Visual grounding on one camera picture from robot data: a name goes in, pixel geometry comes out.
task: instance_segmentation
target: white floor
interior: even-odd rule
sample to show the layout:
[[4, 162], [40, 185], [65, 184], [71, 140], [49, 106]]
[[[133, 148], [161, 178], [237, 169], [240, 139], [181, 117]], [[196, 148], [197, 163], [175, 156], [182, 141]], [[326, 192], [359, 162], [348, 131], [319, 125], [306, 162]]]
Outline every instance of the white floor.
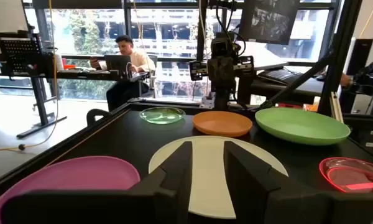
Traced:
[[[34, 103], [33, 96], [0, 95], [0, 148], [17, 147], [19, 144], [38, 144], [51, 133], [53, 126], [22, 140], [16, 138], [17, 134], [30, 129], [33, 124], [39, 122], [37, 109], [35, 111], [32, 109]], [[53, 112], [56, 111], [57, 105], [48, 102], [46, 108], [48, 113]], [[98, 102], [60, 100], [59, 115], [60, 117], [68, 116], [68, 118], [58, 122], [52, 137], [39, 146], [27, 148], [24, 152], [0, 151], [0, 176], [85, 128], [87, 126], [86, 114], [93, 108], [107, 110], [108, 105]]]

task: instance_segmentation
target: plate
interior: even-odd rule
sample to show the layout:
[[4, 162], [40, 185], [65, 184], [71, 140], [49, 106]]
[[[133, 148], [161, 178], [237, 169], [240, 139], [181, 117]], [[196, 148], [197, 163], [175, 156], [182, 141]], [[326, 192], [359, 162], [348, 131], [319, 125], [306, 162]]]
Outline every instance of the plate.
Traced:
[[373, 192], [373, 164], [359, 159], [332, 157], [319, 164], [322, 176], [334, 187], [348, 193]]
[[32, 190], [126, 190], [139, 181], [136, 168], [115, 157], [70, 159], [43, 168], [16, 183], [0, 197], [0, 209], [11, 197]]
[[225, 179], [223, 159], [225, 141], [235, 142], [266, 161], [274, 169], [287, 175], [284, 166], [269, 152], [242, 140], [220, 136], [183, 138], [163, 146], [151, 158], [149, 173], [161, 165], [185, 141], [191, 141], [193, 146], [192, 186], [189, 203], [189, 211], [192, 213], [211, 218], [236, 218]]
[[193, 117], [194, 127], [205, 134], [239, 137], [247, 134], [253, 122], [240, 114], [226, 111], [207, 111]]
[[311, 111], [269, 108], [256, 113], [259, 126], [280, 139], [312, 146], [326, 146], [345, 140], [349, 127]]
[[153, 124], [171, 124], [185, 116], [185, 112], [178, 108], [155, 107], [141, 111], [139, 116]]

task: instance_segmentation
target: green plate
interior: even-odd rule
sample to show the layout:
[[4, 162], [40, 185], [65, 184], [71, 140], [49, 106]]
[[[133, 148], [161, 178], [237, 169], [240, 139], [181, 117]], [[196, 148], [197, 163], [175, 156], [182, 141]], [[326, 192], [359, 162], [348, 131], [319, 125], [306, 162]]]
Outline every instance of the green plate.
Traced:
[[310, 111], [269, 108], [256, 113], [259, 126], [286, 141], [312, 146], [326, 146], [345, 140], [349, 127], [339, 121]]
[[183, 119], [185, 112], [178, 108], [156, 107], [141, 111], [139, 116], [150, 123], [171, 124]]

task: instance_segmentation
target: white plate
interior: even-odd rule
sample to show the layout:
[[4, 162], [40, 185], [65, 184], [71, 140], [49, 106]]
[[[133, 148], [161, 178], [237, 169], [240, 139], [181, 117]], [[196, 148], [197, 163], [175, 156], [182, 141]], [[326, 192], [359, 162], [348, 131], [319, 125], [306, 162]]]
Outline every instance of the white plate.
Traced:
[[219, 136], [196, 136], [168, 143], [152, 156], [149, 173], [161, 165], [185, 141], [191, 141], [193, 146], [189, 211], [198, 215], [223, 219], [236, 218], [225, 179], [223, 159], [225, 141], [236, 143], [274, 169], [288, 175], [284, 166], [269, 152], [245, 141]]

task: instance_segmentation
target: clear glass plate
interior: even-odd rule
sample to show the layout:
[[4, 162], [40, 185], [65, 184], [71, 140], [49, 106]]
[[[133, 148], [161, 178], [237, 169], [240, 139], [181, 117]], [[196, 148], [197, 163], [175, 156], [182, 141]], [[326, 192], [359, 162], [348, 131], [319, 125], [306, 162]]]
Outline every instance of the clear glass plate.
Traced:
[[178, 108], [156, 107], [141, 111], [139, 116], [150, 123], [171, 124], [183, 119], [185, 112]]

